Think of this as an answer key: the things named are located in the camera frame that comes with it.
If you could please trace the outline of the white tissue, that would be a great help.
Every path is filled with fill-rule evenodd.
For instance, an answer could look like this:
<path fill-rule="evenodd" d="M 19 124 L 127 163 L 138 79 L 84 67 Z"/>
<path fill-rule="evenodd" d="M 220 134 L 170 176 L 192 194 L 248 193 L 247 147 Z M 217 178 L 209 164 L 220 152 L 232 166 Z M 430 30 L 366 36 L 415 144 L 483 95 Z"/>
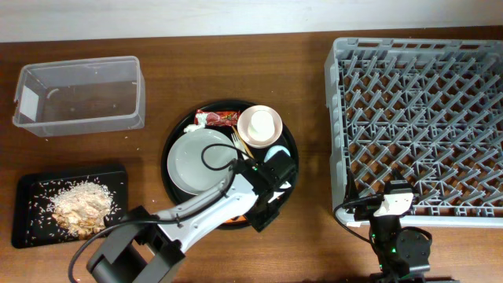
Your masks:
<path fill-rule="evenodd" d="M 199 117 L 195 123 L 188 125 L 184 128 L 185 133 L 194 132 L 196 130 L 204 129 L 206 127 L 206 119 Z"/>

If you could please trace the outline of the orange carrot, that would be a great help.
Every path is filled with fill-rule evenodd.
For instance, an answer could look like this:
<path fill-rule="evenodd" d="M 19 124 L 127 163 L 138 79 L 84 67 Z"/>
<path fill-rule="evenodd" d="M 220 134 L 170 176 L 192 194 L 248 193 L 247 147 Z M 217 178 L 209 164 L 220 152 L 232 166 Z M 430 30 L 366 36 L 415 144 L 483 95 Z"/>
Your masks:
<path fill-rule="evenodd" d="M 238 225 L 238 224 L 245 224 L 246 222 L 247 222 L 247 219 L 243 215 L 240 215 L 240 216 L 237 216 L 237 217 L 234 217 L 234 218 L 231 218 L 231 219 L 225 221 L 225 224 L 226 225 Z"/>

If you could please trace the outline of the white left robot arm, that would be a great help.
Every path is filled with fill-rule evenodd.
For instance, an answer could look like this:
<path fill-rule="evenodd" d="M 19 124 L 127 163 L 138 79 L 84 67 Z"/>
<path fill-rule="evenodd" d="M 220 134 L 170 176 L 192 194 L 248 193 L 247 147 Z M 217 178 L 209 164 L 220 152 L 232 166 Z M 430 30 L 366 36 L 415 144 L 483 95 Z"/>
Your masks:
<path fill-rule="evenodd" d="M 233 160 L 222 181 L 174 208 L 130 211 L 109 228 L 86 268 L 97 282 L 170 282 L 186 252 L 232 217 L 264 230 L 279 214 L 274 194 L 296 174 L 283 151 L 266 162 Z"/>

